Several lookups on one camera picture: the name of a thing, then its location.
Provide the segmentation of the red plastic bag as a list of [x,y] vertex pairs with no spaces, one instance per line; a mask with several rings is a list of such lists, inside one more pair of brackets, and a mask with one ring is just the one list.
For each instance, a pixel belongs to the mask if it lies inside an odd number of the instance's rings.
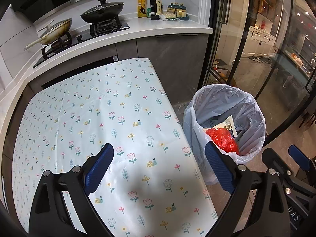
[[226,153],[235,152],[239,155],[237,143],[227,129],[210,128],[206,130],[206,134],[209,135],[213,142]]

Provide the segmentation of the beige bread snack packet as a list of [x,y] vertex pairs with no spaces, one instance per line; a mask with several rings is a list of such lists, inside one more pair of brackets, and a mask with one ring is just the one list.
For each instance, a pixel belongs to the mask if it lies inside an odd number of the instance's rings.
[[221,123],[215,125],[213,128],[215,128],[217,130],[219,128],[224,128],[224,129],[228,130],[234,138],[236,138],[238,136],[232,115],[230,115],[224,122],[221,122]]

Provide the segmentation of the trash bin with plastic liner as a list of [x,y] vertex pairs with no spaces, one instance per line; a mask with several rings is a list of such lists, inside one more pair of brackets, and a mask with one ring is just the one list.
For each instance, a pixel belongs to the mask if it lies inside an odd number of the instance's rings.
[[228,155],[236,164],[255,157],[263,148],[266,134],[265,118],[251,94],[223,84],[197,91],[184,112],[183,131],[207,185],[218,182],[205,152],[212,140],[206,131],[212,128],[230,132],[238,151]]

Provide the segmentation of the black gas stove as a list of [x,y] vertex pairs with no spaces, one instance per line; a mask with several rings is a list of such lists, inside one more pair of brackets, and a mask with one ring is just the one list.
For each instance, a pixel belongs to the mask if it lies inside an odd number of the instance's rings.
[[88,41],[102,35],[123,31],[129,28],[129,25],[124,19],[120,20],[118,16],[116,16],[110,20],[90,24],[89,29],[74,36],[67,32],[66,35],[41,49],[42,57],[34,64],[33,69],[43,63],[45,60],[48,60],[49,58],[66,49],[69,49],[70,47],[73,47],[74,45],[78,45],[84,41]]

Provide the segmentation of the beige frying pan with lid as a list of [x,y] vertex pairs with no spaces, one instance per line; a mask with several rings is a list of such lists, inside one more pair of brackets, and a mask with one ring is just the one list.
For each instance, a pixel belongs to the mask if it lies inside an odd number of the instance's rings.
[[44,28],[40,29],[40,31],[44,29],[46,29],[46,31],[38,39],[30,43],[29,45],[25,46],[24,50],[27,50],[38,43],[42,45],[49,45],[57,39],[61,38],[62,36],[66,35],[71,28],[72,18],[62,20],[60,22],[55,23],[54,25],[51,25],[52,22],[53,21],[51,21]]

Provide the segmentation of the black wok with lid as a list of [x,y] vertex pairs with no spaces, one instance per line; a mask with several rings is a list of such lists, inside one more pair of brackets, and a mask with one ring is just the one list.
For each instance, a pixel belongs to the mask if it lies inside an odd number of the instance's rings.
[[124,2],[107,2],[99,0],[99,4],[80,15],[83,21],[91,24],[111,20],[118,16],[124,7]]

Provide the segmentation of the small green jar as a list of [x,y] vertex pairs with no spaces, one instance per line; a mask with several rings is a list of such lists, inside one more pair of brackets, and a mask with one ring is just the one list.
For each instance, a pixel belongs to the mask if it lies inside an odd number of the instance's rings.
[[147,8],[147,18],[150,18],[150,17],[151,17],[151,9]]

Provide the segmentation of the dark soy sauce bottle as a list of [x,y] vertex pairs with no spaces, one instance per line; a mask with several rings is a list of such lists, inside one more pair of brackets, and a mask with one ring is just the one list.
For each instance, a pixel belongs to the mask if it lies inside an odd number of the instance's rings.
[[162,13],[162,0],[150,0],[150,19],[159,20]]

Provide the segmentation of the yellow packet on counter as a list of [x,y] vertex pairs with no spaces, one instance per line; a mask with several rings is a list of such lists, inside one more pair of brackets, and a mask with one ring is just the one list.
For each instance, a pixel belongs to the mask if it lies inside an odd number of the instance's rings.
[[147,16],[147,0],[138,0],[137,14],[138,18]]

